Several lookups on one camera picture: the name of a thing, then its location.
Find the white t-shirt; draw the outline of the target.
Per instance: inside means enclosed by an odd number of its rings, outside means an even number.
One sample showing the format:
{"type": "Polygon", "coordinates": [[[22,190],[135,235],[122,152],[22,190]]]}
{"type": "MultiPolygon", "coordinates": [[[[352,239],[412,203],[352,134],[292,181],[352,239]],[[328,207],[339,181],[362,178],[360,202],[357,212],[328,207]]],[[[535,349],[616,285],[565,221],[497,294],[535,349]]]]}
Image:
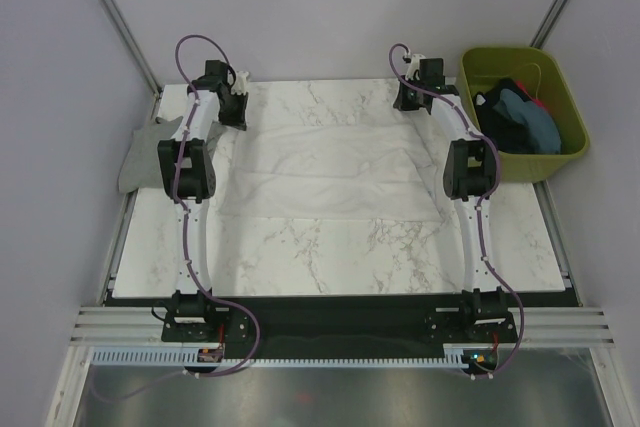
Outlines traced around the white t-shirt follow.
{"type": "Polygon", "coordinates": [[[236,142],[220,211],[438,223],[436,172],[422,137],[407,122],[254,130],[236,142]]]}

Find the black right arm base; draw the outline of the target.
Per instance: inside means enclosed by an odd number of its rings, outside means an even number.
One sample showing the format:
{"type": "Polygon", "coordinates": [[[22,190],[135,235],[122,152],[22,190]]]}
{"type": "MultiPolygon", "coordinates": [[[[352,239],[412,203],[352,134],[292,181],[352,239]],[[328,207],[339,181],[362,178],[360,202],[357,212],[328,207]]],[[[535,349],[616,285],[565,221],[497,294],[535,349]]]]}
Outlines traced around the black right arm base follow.
{"type": "Polygon", "coordinates": [[[494,291],[462,291],[454,307],[428,310],[425,323],[430,338],[438,343],[501,344],[515,342],[518,337],[500,287],[494,291]]]}

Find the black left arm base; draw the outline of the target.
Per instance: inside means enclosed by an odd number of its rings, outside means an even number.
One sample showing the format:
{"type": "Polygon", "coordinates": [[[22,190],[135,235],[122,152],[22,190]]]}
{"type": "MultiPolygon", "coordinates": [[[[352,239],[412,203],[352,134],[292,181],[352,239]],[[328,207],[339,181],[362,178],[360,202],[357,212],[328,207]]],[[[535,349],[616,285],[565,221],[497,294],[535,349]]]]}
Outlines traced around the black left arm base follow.
{"type": "Polygon", "coordinates": [[[246,343],[255,339],[249,315],[237,307],[212,302],[202,293],[175,292],[151,306],[151,315],[162,323],[163,342],[246,343]]]}

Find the dark clothes pile in bin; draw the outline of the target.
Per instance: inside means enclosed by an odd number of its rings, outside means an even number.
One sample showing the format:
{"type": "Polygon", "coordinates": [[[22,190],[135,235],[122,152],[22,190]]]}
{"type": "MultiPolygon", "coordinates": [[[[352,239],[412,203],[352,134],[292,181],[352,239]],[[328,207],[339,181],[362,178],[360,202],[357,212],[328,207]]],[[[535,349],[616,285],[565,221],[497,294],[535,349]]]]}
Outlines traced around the dark clothes pile in bin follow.
{"type": "Polygon", "coordinates": [[[556,155],[562,150],[559,130],[549,111],[521,82],[503,78],[473,105],[480,130],[499,151],[519,155],[556,155]]]}

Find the olive green plastic bin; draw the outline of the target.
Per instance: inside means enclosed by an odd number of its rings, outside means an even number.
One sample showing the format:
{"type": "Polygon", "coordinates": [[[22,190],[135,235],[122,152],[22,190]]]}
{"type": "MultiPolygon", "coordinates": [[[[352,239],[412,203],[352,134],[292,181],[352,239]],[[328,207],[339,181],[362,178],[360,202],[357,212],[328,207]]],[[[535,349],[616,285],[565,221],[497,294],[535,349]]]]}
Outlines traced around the olive green plastic bin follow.
{"type": "Polygon", "coordinates": [[[461,56],[457,87],[472,123],[499,152],[504,182],[544,181],[590,147],[564,76],[542,50],[471,48],[461,56]]]}

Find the aluminium front frame rail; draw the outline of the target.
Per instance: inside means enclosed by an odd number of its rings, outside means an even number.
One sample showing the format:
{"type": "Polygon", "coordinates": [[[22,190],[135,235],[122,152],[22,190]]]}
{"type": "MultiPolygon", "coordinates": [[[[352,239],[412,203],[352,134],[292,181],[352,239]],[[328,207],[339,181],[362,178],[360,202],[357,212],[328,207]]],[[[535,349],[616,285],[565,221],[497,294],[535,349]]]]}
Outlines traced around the aluminium front frame rail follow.
{"type": "MultiPolygon", "coordinates": [[[[328,309],[287,311],[267,309],[249,317],[265,341],[345,341],[354,336],[383,339],[424,337],[434,345],[490,345],[438,343],[427,333],[426,310],[328,309]]],[[[517,341],[526,347],[602,347],[614,339],[603,312],[595,308],[527,308],[512,310],[517,341]]],[[[71,334],[74,345],[151,346],[162,343],[162,323],[143,308],[86,307],[81,309],[71,334]]],[[[515,342],[493,344],[512,346],[515,342]]]]}

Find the grey folded t-shirt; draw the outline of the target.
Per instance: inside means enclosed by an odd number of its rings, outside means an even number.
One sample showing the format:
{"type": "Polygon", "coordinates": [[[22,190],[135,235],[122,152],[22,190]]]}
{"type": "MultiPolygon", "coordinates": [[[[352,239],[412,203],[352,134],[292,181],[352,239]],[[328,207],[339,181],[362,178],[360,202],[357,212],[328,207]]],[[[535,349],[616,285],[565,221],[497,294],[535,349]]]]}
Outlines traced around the grey folded t-shirt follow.
{"type": "Polygon", "coordinates": [[[121,194],[141,188],[164,188],[157,153],[158,143],[171,138],[181,122],[181,116],[172,120],[157,117],[153,123],[134,131],[131,147],[118,177],[118,190],[121,194]]]}

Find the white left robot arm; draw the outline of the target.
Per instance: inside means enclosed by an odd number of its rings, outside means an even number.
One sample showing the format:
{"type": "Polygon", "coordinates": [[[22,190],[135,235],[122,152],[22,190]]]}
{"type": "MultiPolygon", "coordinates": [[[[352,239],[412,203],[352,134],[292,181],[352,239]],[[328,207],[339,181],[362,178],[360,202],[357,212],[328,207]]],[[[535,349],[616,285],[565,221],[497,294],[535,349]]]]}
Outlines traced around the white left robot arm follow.
{"type": "Polygon", "coordinates": [[[173,201],[178,232],[176,291],[197,295],[211,290],[206,229],[216,174],[208,135],[213,127],[247,129],[248,74],[226,62],[208,60],[204,74],[187,86],[187,110],[172,137],[157,145],[163,188],[173,201]]]}

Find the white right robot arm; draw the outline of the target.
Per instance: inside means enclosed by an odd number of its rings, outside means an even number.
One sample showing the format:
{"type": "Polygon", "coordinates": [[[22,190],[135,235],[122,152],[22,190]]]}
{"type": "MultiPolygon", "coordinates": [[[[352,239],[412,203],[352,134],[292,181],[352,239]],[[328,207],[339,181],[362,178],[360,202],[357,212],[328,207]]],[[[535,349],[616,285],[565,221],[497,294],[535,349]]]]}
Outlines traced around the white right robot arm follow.
{"type": "Polygon", "coordinates": [[[465,291],[493,291],[501,286],[492,262],[489,225],[490,197],[500,181],[495,146],[464,111],[455,86],[446,82],[444,60],[405,53],[404,74],[393,108],[425,110],[449,141],[443,171],[443,190],[453,202],[460,225],[464,255],[465,291]]]}

